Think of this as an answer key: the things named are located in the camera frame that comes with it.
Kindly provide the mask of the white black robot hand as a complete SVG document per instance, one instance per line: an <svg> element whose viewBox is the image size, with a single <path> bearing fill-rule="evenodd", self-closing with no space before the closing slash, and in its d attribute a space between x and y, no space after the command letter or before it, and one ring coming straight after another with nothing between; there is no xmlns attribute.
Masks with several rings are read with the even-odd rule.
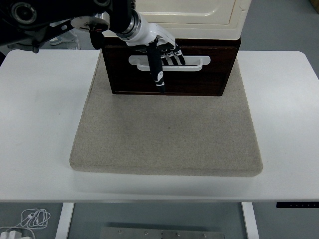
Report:
<svg viewBox="0 0 319 239"><path fill-rule="evenodd" d="M152 79L162 94L165 93L163 65L170 59L173 65L185 65L185 59L175 38L156 23L147 22L139 13L132 15L132 29L120 38L126 44L147 55Z"/></svg>

